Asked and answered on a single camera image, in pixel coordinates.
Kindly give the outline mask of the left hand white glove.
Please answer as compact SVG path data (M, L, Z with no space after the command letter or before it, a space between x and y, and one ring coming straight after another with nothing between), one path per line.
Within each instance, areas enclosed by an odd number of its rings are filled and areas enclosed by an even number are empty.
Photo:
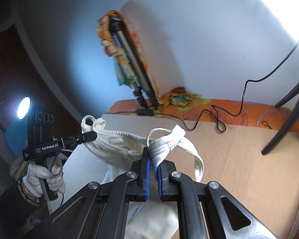
M40 181L46 181L52 192L62 194L66 192L63 165L58 157L54 157L51 170L35 162L28 163L19 157L11 165L9 174L18 181L21 193L34 202L39 202L39 198L43 196L43 186Z

